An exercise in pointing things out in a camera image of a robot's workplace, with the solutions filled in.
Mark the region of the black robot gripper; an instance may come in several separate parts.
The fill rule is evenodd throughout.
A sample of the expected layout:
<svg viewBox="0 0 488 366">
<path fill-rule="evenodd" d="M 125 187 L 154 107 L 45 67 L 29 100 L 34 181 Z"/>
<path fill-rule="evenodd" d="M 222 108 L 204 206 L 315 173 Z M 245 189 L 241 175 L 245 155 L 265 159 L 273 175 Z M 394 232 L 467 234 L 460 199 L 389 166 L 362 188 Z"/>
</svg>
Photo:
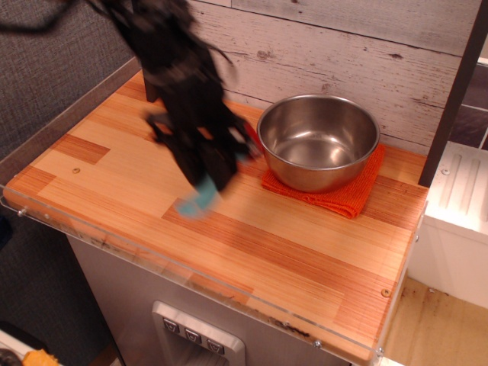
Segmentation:
<svg viewBox="0 0 488 366">
<path fill-rule="evenodd" d="M 192 187 L 208 174 L 223 191 L 237 173 L 234 155 L 250 153 L 246 121 L 224 104 L 219 78 L 198 73 L 174 80 L 149 72 L 144 77 L 165 107 L 164 112 L 146 117 L 156 141 L 169 148 Z"/>
</svg>

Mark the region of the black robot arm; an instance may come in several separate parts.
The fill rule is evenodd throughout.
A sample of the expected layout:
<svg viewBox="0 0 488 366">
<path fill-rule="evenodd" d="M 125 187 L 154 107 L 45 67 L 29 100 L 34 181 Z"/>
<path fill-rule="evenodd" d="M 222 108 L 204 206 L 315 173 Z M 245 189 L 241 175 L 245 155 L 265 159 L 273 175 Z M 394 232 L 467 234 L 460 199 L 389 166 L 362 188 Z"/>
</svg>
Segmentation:
<svg viewBox="0 0 488 366">
<path fill-rule="evenodd" d="M 211 181 L 223 191 L 237 172 L 238 156 L 257 152 L 249 125 L 223 101 L 223 86 L 210 54 L 196 36 L 186 1 L 119 1 L 93 7 L 110 19 L 140 61 L 146 81 L 165 111 L 146 122 L 165 145 L 188 182 Z"/>
</svg>

